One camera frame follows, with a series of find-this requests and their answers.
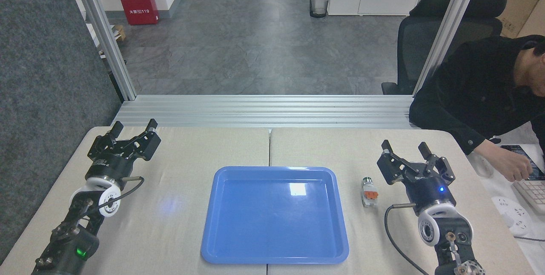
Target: smartphone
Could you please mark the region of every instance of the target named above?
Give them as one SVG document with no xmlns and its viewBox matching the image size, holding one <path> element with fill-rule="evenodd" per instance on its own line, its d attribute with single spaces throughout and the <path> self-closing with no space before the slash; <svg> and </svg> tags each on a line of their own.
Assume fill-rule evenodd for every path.
<svg viewBox="0 0 545 275">
<path fill-rule="evenodd" d="M 520 145 L 501 145 L 500 147 L 502 147 L 502 149 L 518 153 L 528 158 L 530 164 L 532 165 L 532 174 L 530 174 L 530 177 L 526 180 L 545 180 L 545 174 L 543 174 L 543 172 L 537 167 L 534 161 L 529 157 L 528 154 L 526 154 L 526 152 L 524 151 L 524 149 L 522 149 L 522 147 L 520 147 Z"/>
</svg>

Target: cable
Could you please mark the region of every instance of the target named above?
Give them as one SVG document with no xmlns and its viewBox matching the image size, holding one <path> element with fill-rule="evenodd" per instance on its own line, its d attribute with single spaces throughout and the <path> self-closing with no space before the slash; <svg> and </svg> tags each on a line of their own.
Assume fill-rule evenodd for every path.
<svg viewBox="0 0 545 275">
<path fill-rule="evenodd" d="M 545 240 L 543 240 L 543 239 L 534 239 L 534 238 L 517 237 L 517 236 L 515 236 L 514 238 L 516 238 L 516 239 L 522 239 L 522 240 L 530 240 L 530 241 L 545 242 Z"/>
<path fill-rule="evenodd" d="M 136 191 L 136 189 L 140 188 L 140 186 L 144 183 L 144 178 L 143 178 L 142 176 L 139 176 L 138 179 L 140 180 L 140 182 L 138 182 L 138 184 L 137 184 L 134 188 L 132 188 L 132 189 L 128 190 L 127 192 L 121 194 L 119 197 L 116 197 L 116 198 L 114 198 L 114 199 L 112 199 L 112 200 L 109 200 L 109 201 L 103 203 L 102 205 L 99 205 L 99 206 L 97 206 L 97 207 L 95 207 L 95 208 L 93 208 L 93 209 L 91 209 L 91 210 L 87 210 L 87 212 L 84 212 L 84 213 L 80 216 L 80 219 L 82 219 L 83 217 L 86 217 L 86 216 L 88 216 L 89 214 L 94 213 L 94 212 L 96 212 L 97 210 L 99 210 L 99 209 L 101 209 L 101 208 L 103 208 L 103 207 L 106 207 L 107 205 L 109 205 L 109 204 L 111 204 L 111 203 L 114 203 L 114 202 L 116 202 L 116 201 L 118 201 L 118 200 L 120 200 L 120 199 L 126 197 L 127 195 L 131 194 L 132 192 Z"/>
<path fill-rule="evenodd" d="M 424 271 L 421 267 L 419 267 L 416 263 L 414 263 L 413 260 L 407 257 L 407 255 L 405 255 L 403 251 L 401 251 L 401 248 L 399 248 L 397 244 L 393 241 L 392 236 L 390 235 L 390 229 L 388 229 L 388 213 L 390 213 L 391 209 L 409 208 L 414 206 L 416 206 L 416 204 L 414 203 L 403 203 L 403 204 L 391 205 L 390 207 L 388 207 L 388 209 L 386 209 L 386 212 L 384 213 L 384 228 L 386 229 L 386 234 L 388 235 L 388 239 L 390 239 L 390 242 L 392 243 L 393 247 L 395 247 L 397 252 L 399 252 L 399 254 L 401 254 L 401 256 L 403 256 L 403 258 L 405 258 L 405 260 L 407 260 L 413 267 L 419 270 L 420 273 L 424 275 L 429 275 L 428 273 L 426 273 L 426 271 Z"/>
</svg>

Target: man's hand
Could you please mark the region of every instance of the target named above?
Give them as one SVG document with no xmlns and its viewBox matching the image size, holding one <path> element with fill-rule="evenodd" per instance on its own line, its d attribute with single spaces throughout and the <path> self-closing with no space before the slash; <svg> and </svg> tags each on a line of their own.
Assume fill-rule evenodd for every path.
<svg viewBox="0 0 545 275">
<path fill-rule="evenodd" d="M 473 151 L 487 159 L 510 182 L 526 179 L 532 173 L 532 166 L 526 157 L 502 149 L 488 140 L 483 141 Z"/>
</svg>

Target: keyboard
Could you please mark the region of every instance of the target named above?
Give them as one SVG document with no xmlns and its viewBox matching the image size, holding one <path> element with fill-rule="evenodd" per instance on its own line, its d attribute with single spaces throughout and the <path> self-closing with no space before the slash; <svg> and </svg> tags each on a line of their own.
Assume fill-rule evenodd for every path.
<svg viewBox="0 0 545 275">
<path fill-rule="evenodd" d="M 513 185 L 537 213 L 545 214 L 545 180 L 521 180 Z"/>
</svg>

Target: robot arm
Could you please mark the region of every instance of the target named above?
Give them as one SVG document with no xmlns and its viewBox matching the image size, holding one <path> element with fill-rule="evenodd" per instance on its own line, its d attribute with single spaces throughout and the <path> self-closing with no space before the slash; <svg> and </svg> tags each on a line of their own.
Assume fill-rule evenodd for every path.
<svg viewBox="0 0 545 275">
<path fill-rule="evenodd" d="M 146 130 L 130 140 L 116 141 L 123 125 L 115 122 L 104 136 L 98 136 L 88 153 L 93 161 L 85 175 L 86 183 L 70 198 L 64 220 L 52 230 L 49 244 L 36 259 L 33 275 L 79 275 L 84 264 L 98 249 L 97 233 L 104 217 L 113 216 L 120 199 L 136 190 L 144 181 L 131 178 L 132 164 L 142 158 L 149 161 L 161 139 L 150 120 Z M 125 184 L 140 180 L 138 186 L 121 195 Z M 87 218 L 85 226 L 80 220 Z"/>
<path fill-rule="evenodd" d="M 387 140 L 378 162 L 388 184 L 401 181 L 418 217 L 420 238 L 436 250 L 436 275 L 484 275 L 471 248 L 473 228 L 456 211 L 456 201 L 448 185 L 456 178 L 445 157 L 432 154 L 426 143 L 419 145 L 425 163 L 399 158 Z"/>
</svg>

